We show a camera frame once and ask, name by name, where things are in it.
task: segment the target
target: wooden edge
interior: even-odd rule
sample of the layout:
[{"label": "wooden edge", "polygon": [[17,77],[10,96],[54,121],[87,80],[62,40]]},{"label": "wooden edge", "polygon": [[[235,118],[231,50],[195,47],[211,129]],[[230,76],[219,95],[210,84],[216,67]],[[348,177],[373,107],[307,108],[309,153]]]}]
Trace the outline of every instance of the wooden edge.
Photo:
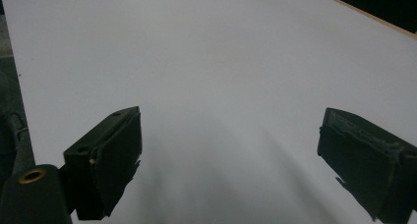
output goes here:
[{"label": "wooden edge", "polygon": [[417,34],[414,34],[414,33],[410,32],[410,31],[408,31],[408,30],[406,30],[406,29],[403,29],[403,28],[397,27],[397,26],[395,26],[395,25],[393,25],[393,24],[391,24],[391,23],[389,23],[389,22],[387,22],[387,21],[385,21],[385,20],[382,20],[382,19],[380,19],[380,18],[378,18],[378,17],[375,17],[375,16],[373,16],[373,15],[371,15],[371,14],[369,14],[369,13],[367,13],[367,12],[365,12],[365,11],[361,10],[361,9],[358,9],[358,8],[356,8],[356,7],[352,6],[352,5],[349,5],[349,4],[347,4],[347,3],[345,3],[345,2],[343,2],[343,1],[341,1],[341,0],[333,0],[333,1],[335,1],[335,2],[337,2],[337,3],[339,3],[339,4],[342,4],[342,5],[344,5],[344,6],[347,6],[347,7],[349,7],[350,9],[352,9],[352,10],[354,10],[354,11],[358,12],[358,13],[361,13],[362,15],[365,15],[365,16],[367,16],[368,18],[371,18],[371,19],[373,19],[373,20],[375,20],[375,21],[378,21],[378,22],[380,22],[381,24],[383,24],[383,25],[385,25],[385,26],[388,26],[388,27],[390,27],[390,28],[393,28],[393,29],[395,29],[395,30],[397,30],[397,31],[399,31],[399,32],[401,32],[401,33],[403,33],[403,34],[406,34],[406,35],[408,35],[408,36],[410,36],[410,37],[412,37],[412,38],[414,38],[414,39],[417,39]]}]

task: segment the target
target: white surface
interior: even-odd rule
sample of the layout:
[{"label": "white surface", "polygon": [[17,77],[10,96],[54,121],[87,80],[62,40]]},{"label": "white surface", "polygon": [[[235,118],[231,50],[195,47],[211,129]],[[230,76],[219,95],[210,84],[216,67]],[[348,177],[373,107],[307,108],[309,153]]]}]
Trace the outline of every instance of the white surface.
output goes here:
[{"label": "white surface", "polygon": [[37,163],[141,107],[103,223],[373,223],[316,153],[326,107],[417,144],[417,41],[331,0],[4,5]]}]

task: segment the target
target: black plastic part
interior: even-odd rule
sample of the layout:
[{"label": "black plastic part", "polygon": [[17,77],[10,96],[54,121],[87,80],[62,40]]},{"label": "black plastic part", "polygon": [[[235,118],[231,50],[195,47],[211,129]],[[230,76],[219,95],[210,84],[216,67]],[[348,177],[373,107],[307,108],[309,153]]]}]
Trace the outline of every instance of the black plastic part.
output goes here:
[{"label": "black plastic part", "polygon": [[115,112],[64,152],[69,210],[80,220],[110,216],[133,179],[142,153],[139,107]]},{"label": "black plastic part", "polygon": [[58,169],[39,165],[9,178],[2,191],[0,223],[72,223]]},{"label": "black plastic part", "polygon": [[328,108],[318,154],[373,220],[407,223],[416,206],[416,147],[355,114]]}]

